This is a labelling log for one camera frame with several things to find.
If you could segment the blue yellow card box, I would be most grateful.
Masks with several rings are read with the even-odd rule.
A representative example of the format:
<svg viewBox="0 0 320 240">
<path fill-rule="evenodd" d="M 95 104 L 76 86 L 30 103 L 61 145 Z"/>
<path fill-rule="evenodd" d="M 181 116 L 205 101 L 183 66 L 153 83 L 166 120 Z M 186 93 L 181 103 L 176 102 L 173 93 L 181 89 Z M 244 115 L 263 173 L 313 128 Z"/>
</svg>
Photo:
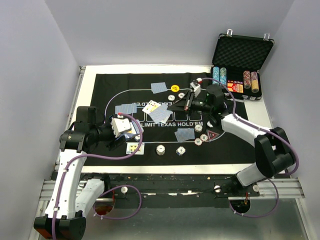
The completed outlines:
<svg viewBox="0 0 320 240">
<path fill-rule="evenodd" d="M 136 136 L 139 136 L 139 135 L 140 135 L 139 132 L 138 132 L 138 133 L 136 133 L 136 132 L 134 132 L 134 133 L 125 132 L 125 133 L 124 133 L 125 139 L 126 139 L 127 141 L 129 141 L 130 139 L 134 139 Z"/>
</svg>

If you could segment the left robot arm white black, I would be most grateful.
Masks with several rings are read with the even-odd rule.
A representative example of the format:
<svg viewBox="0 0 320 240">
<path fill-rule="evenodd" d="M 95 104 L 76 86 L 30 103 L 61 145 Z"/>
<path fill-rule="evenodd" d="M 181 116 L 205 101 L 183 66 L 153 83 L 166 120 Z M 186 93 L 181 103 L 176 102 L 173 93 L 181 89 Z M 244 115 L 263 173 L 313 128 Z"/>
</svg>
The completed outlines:
<svg viewBox="0 0 320 240">
<path fill-rule="evenodd" d="M 87 215 L 98 197 L 111 192 L 108 174 L 89 177 L 77 193 L 81 172 L 87 158 L 119 161 L 126 156 L 89 154 L 91 146 L 106 143 L 111 150 L 126 142 L 124 133 L 132 130 L 136 120 L 129 114 L 117 113 L 99 121 L 94 106 L 79 106 L 75 120 L 59 138 L 59 169 L 54 189 L 43 216 L 34 219 L 34 229 L 46 240 L 81 240 Z"/>
</svg>

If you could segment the blue backed card deck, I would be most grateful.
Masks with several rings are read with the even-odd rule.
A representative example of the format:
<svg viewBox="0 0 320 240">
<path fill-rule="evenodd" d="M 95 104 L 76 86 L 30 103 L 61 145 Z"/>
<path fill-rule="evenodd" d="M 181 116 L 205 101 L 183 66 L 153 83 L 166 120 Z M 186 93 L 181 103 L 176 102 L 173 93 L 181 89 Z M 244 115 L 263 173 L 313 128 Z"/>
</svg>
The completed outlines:
<svg viewBox="0 0 320 240">
<path fill-rule="evenodd" d="M 134 127 L 135 132 L 136 132 L 138 135 L 140 134 L 140 131 L 141 131 L 142 133 L 144 133 L 144 128 L 143 128 L 143 126 L 142 126 L 142 124 L 141 124 L 141 122 L 140 122 L 139 120 L 132 121 L 131 123 L 132 123 L 132 125 L 133 125 L 133 127 Z"/>
</svg>

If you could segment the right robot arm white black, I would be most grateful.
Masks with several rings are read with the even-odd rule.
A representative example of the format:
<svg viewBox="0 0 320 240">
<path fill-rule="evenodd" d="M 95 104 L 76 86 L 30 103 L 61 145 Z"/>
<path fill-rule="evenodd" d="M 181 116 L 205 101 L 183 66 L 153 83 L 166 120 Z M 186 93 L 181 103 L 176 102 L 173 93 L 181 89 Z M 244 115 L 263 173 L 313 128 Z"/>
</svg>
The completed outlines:
<svg viewBox="0 0 320 240">
<path fill-rule="evenodd" d="M 223 191 L 241 196 L 248 186 L 274 177 L 291 166 L 298 166 L 298 158 L 291 148 L 286 132 L 276 127 L 265 128 L 244 120 L 225 106 L 224 93 L 217 84 L 206 88 L 206 96 L 199 99 L 200 88 L 192 86 L 183 98 L 168 107 L 173 112 L 197 112 L 207 115 L 209 122 L 221 131 L 233 134 L 254 147 L 255 162 L 233 175 Z"/>
</svg>

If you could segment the grey white chip top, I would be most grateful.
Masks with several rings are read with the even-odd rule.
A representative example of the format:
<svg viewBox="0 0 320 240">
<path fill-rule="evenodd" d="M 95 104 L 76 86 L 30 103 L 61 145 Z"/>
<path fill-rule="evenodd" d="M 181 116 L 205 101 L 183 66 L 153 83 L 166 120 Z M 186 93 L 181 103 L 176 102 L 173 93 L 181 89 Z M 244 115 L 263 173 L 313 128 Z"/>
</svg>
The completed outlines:
<svg viewBox="0 0 320 240">
<path fill-rule="evenodd" d="M 167 97 L 167 99 L 168 99 L 169 101 L 174 101 L 174 100 L 175 100 L 175 96 L 174 96 L 174 95 L 169 95 L 169 96 Z"/>
</svg>

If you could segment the red white chip top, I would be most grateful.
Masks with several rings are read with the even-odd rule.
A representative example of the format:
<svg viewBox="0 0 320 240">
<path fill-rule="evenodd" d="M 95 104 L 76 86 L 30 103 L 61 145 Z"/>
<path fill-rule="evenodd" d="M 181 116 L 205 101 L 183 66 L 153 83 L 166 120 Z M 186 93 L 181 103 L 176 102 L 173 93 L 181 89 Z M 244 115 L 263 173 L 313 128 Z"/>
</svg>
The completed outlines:
<svg viewBox="0 0 320 240">
<path fill-rule="evenodd" d="M 178 94 L 178 97 L 179 97 L 180 99 L 182 99 L 184 96 L 185 96 L 185 94 L 182 93 L 182 92 Z"/>
</svg>

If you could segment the grey white chip bottom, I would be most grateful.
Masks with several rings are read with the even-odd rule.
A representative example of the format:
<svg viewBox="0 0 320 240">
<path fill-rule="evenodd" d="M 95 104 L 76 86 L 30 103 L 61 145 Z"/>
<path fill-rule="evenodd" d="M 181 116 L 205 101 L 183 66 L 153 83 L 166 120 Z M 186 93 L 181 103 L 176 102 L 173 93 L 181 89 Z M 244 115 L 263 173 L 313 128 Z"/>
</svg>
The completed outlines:
<svg viewBox="0 0 320 240">
<path fill-rule="evenodd" d="M 136 141 L 140 141 L 141 137 L 140 137 L 140 135 L 137 135 L 137 136 L 135 136 L 134 139 L 135 139 Z"/>
</svg>

